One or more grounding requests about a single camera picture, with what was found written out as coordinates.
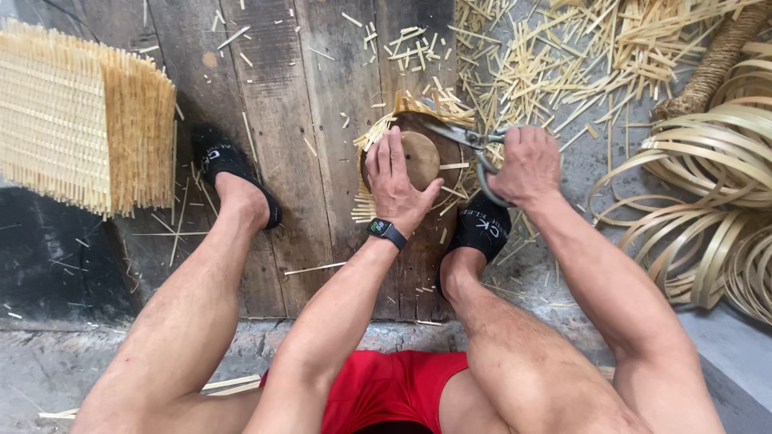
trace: hand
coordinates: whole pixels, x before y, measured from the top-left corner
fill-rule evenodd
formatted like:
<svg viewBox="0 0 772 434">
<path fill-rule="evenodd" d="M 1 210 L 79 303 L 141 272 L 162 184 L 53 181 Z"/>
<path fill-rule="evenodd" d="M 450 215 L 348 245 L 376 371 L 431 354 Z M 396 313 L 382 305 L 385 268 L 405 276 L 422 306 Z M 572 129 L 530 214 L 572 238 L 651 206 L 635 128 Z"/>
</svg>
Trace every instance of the hand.
<svg viewBox="0 0 772 434">
<path fill-rule="evenodd" d="M 442 178 L 432 181 L 425 191 L 416 190 L 408 178 L 399 127 L 393 127 L 373 143 L 365 160 L 370 190 L 375 197 L 375 214 L 391 222 L 407 239 L 421 224 L 439 195 Z"/>
<path fill-rule="evenodd" d="M 528 208 L 537 199 L 560 194 L 557 141 L 543 128 L 510 128 L 504 136 L 504 163 L 488 186 L 497 195 Z"/>
</svg>

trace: forearm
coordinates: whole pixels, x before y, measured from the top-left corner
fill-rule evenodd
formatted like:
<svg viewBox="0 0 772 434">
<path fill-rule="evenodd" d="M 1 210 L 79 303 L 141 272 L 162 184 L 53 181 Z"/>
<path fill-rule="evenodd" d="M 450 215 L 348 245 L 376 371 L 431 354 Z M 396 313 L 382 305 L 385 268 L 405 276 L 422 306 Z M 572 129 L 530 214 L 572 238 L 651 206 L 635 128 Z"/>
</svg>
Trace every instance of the forearm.
<svg viewBox="0 0 772 434">
<path fill-rule="evenodd" d="M 378 289 L 398 253 L 388 239 L 371 236 L 303 309 L 276 353 L 272 375 L 300 371 L 332 382 L 364 335 Z"/>
<path fill-rule="evenodd" d="M 559 192 L 533 201 L 525 211 L 554 252 L 574 298 L 617 356 L 642 355 L 662 345 L 690 348 L 678 318 L 646 272 Z"/>
</svg>

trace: watch face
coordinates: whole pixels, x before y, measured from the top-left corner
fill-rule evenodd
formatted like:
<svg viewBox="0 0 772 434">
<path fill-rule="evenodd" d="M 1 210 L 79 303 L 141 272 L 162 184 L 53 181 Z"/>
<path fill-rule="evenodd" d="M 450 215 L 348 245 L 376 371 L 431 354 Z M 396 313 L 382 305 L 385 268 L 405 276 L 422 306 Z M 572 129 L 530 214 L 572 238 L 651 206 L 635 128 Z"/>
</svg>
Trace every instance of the watch face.
<svg viewBox="0 0 772 434">
<path fill-rule="evenodd" d="M 370 225 L 367 227 L 367 231 L 373 235 L 382 236 L 386 233 L 386 229 L 388 229 L 390 225 L 391 223 L 384 220 L 373 219 L 373 221 L 370 222 Z"/>
</svg>

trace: woven bamboo panel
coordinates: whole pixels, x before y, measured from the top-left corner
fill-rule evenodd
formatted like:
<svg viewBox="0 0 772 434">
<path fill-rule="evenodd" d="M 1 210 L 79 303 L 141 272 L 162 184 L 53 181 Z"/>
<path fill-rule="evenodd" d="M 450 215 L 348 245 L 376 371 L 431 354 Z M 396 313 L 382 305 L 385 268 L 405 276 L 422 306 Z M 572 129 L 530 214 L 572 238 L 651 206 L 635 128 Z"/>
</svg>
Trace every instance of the woven bamboo panel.
<svg viewBox="0 0 772 434">
<path fill-rule="evenodd" d="M 0 172 L 97 214 L 171 206 L 175 88 L 151 59 L 3 22 Z"/>
</svg>

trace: smartwatch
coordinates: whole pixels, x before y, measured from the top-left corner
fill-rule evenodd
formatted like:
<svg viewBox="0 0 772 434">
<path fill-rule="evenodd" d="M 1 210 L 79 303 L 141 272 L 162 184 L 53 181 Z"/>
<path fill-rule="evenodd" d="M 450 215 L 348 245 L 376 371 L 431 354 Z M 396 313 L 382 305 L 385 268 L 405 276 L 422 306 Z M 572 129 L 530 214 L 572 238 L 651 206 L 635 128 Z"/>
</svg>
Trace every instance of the smartwatch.
<svg viewBox="0 0 772 434">
<path fill-rule="evenodd" d="M 369 225 L 367 225 L 367 229 L 365 229 L 364 231 L 369 233 L 370 235 L 375 235 L 378 238 L 390 239 L 391 242 L 393 242 L 394 245 L 397 246 L 397 249 L 399 249 L 400 252 L 405 247 L 405 244 L 407 244 L 408 242 L 408 240 L 405 239 L 405 237 L 401 233 L 399 233 L 397 228 L 395 228 L 394 225 L 391 224 L 391 222 L 387 222 L 386 220 L 379 219 L 378 217 L 373 219 L 373 221 L 370 222 Z"/>
</svg>

